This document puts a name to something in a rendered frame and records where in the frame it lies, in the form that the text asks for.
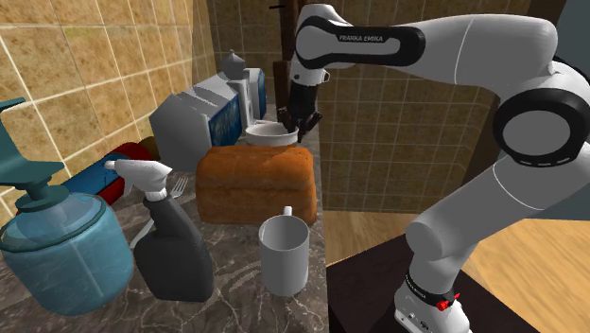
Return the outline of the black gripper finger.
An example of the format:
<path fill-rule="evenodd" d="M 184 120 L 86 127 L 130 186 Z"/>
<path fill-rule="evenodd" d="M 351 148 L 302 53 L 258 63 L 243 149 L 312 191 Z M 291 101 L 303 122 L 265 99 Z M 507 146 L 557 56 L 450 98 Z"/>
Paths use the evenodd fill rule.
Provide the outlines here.
<path fill-rule="evenodd" d="M 277 110 L 277 121 L 282 123 L 288 132 L 294 132 L 296 130 L 296 125 L 293 123 L 291 113 L 287 107 Z"/>
<path fill-rule="evenodd" d="M 319 112 L 314 112 L 306 119 L 301 119 L 298 125 L 298 142 L 301 143 L 304 136 L 313 130 L 313 128 L 318 124 L 321 120 L 322 114 Z"/>

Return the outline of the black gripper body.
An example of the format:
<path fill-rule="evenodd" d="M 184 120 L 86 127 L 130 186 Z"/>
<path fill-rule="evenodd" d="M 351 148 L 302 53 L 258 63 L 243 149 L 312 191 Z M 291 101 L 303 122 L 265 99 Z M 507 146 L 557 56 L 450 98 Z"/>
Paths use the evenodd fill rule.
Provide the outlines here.
<path fill-rule="evenodd" d="M 292 117 L 307 119 L 316 111 L 318 86 L 305 86 L 297 82 L 290 83 L 287 109 Z"/>

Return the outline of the white bowl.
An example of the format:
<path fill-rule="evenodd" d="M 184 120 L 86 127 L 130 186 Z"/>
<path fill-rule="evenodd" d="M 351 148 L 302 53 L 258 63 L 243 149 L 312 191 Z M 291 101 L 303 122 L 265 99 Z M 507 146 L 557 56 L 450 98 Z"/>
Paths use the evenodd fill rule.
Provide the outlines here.
<path fill-rule="evenodd" d="M 246 129 L 246 141 L 254 146 L 288 146 L 298 141 L 298 130 L 289 132 L 280 122 L 257 120 Z"/>

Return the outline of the brown bread loaf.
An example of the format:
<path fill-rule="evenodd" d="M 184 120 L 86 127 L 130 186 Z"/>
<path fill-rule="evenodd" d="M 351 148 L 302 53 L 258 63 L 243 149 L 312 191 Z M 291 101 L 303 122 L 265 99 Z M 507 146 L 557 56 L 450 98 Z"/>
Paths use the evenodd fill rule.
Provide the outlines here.
<path fill-rule="evenodd" d="M 228 146 L 210 149 L 196 169 L 200 219 L 256 224 L 283 213 L 311 225 L 317 219 L 313 156 L 306 148 Z"/>

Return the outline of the grey and blue toaster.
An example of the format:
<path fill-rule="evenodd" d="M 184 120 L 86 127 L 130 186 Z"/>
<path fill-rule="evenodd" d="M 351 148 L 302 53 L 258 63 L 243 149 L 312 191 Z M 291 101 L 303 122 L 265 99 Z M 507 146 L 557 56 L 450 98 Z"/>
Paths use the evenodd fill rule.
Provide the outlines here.
<path fill-rule="evenodd" d="M 149 117 L 161 162 L 190 172 L 212 147 L 232 146 L 266 113 L 265 75 L 244 70 L 230 80 L 219 72 L 168 96 Z"/>

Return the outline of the silver fork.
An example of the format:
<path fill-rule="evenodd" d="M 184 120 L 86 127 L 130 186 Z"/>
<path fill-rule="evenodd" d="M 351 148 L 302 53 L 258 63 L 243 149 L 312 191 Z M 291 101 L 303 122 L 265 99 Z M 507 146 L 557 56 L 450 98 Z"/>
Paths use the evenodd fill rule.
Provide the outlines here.
<path fill-rule="evenodd" d="M 170 195 L 172 198 L 178 198 L 183 194 L 185 187 L 188 183 L 187 177 L 181 177 L 176 184 L 173 186 L 172 190 L 170 191 Z M 133 238 L 130 243 L 130 248 L 133 250 L 137 244 L 137 242 L 144 237 L 154 225 L 154 221 L 150 219 L 145 226 L 138 232 L 138 234 Z"/>

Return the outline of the grey mug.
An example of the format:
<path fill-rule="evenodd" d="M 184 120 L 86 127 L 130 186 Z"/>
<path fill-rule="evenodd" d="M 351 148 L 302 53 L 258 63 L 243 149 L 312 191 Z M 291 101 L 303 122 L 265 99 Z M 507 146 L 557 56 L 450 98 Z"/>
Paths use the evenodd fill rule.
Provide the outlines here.
<path fill-rule="evenodd" d="M 307 224 L 285 206 L 282 215 L 267 219 L 258 231 L 262 281 L 277 296 L 300 292 L 308 278 Z"/>

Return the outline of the dark robot stand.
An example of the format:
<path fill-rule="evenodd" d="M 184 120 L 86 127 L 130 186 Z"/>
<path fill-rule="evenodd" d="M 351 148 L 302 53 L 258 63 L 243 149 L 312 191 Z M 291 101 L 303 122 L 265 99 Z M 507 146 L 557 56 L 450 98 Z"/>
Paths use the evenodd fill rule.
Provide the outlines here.
<path fill-rule="evenodd" d="M 412 251 L 396 237 L 326 269 L 330 333 L 409 333 L 394 318 L 394 293 Z M 455 291 L 474 333 L 540 333 L 465 272 Z"/>

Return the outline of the black spray bottle white trigger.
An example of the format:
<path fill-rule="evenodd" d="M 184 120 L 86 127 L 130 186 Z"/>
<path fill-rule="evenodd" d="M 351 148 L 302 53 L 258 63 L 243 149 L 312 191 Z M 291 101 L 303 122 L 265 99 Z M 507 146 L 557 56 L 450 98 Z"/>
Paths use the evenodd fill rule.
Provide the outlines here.
<path fill-rule="evenodd" d="M 211 256 L 201 233 L 166 191 L 172 168 L 156 161 L 119 159 L 105 168 L 125 180 L 124 193 L 134 187 L 145 194 L 155 230 L 136 242 L 136 266 L 154 297 L 167 301 L 206 302 L 213 294 Z"/>

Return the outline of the red and blue cylinder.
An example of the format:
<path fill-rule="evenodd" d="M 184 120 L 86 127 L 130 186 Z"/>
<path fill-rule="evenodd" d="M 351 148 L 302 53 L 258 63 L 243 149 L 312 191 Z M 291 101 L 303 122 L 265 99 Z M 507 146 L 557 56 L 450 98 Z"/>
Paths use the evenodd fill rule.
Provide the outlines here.
<path fill-rule="evenodd" d="M 138 143 L 125 143 L 112 150 L 100 160 L 86 167 L 62 183 L 70 193 L 97 195 L 107 204 L 113 204 L 124 193 L 125 181 L 114 170 L 104 167 L 108 161 L 119 159 L 151 160 L 149 150 Z"/>

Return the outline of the blue glass soap dispenser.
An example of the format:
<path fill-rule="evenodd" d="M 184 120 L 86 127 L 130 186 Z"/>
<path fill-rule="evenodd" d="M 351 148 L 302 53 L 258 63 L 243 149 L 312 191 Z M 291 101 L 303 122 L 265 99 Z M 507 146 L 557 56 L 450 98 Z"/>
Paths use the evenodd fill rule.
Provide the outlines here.
<path fill-rule="evenodd" d="M 52 185 L 61 162 L 30 161 L 0 121 L 0 185 L 23 191 L 18 215 L 0 228 L 0 252 L 46 310 L 77 316 L 100 308 L 128 284 L 132 255 L 100 197 Z"/>

